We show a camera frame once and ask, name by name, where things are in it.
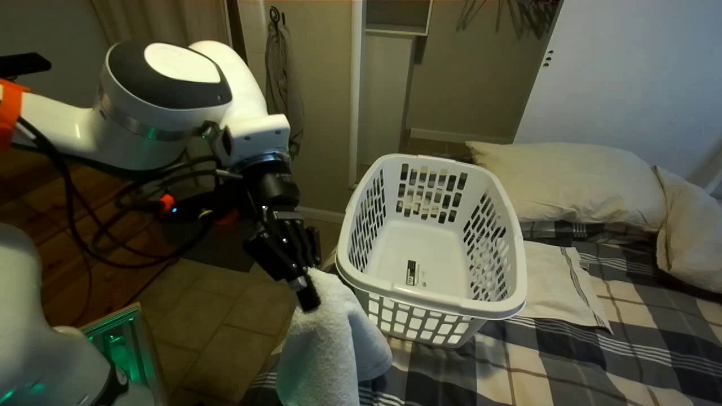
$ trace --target pillow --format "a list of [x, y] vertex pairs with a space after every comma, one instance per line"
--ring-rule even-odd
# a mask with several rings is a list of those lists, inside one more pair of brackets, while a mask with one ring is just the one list
[[656, 266], [722, 294], [722, 205], [703, 187], [656, 168], [669, 217], [656, 235]]
[[520, 222], [627, 224], [656, 232], [659, 181], [639, 155], [601, 144], [468, 142], [475, 162], [504, 182]]

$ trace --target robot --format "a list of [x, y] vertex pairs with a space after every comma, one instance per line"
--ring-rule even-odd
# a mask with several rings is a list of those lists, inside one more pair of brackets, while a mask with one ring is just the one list
[[[0, 81], [0, 108], [12, 90]], [[131, 179], [178, 162], [193, 135], [208, 137], [229, 179], [215, 204], [235, 205], [220, 199], [229, 197], [254, 208], [259, 231], [247, 250], [290, 283], [304, 311], [321, 305], [304, 272], [313, 257], [295, 212], [290, 122], [269, 115], [251, 69], [229, 46], [125, 40], [107, 51], [93, 108], [25, 92], [18, 112], [12, 144], [55, 148]], [[0, 404], [154, 404], [81, 331], [46, 323], [41, 261], [25, 232], [0, 226], [0, 259]]]

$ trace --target white plastic laundry basket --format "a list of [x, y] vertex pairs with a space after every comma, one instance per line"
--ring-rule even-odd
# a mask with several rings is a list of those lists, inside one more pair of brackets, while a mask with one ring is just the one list
[[430, 155], [384, 155], [355, 190], [336, 263], [381, 331], [462, 346], [527, 300], [518, 215], [495, 173]]

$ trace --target checkered blanket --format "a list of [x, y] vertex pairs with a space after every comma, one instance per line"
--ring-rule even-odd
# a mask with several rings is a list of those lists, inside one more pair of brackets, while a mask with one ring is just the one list
[[[527, 224], [528, 242], [576, 245], [613, 333], [559, 320], [486, 323], [440, 349], [390, 338], [396, 363], [361, 404], [722, 404], [721, 297], [663, 277], [654, 235]], [[274, 362], [247, 404], [278, 404]]]

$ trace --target floor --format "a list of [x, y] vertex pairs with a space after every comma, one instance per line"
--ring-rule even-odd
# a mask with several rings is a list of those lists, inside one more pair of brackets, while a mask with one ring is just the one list
[[[308, 222], [323, 257], [339, 222]], [[137, 297], [149, 323], [172, 406], [239, 404], [274, 347], [285, 338], [295, 297], [259, 266], [231, 270], [180, 259]]]

